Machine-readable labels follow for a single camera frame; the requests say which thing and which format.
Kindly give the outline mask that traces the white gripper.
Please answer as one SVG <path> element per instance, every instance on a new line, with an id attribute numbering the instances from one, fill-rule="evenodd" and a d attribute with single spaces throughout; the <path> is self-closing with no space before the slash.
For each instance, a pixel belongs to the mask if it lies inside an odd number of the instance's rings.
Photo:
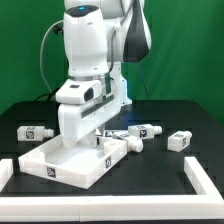
<path id="1" fill-rule="evenodd" d="M 95 129 L 97 136 L 103 136 L 104 124 L 118 114 L 120 109 L 120 99 L 116 94 L 98 105 L 93 101 L 84 105 L 61 104 L 58 108 L 58 118 L 63 146 L 74 147 Z"/>

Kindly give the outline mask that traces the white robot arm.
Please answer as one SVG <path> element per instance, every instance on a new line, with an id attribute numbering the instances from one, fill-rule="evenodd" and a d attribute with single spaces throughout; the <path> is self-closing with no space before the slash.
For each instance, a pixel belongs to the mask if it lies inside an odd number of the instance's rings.
<path id="1" fill-rule="evenodd" d="M 60 134 L 70 148 L 120 112 L 127 93 L 118 70 L 150 51 L 145 0 L 65 0 L 68 79 L 56 93 Z"/>

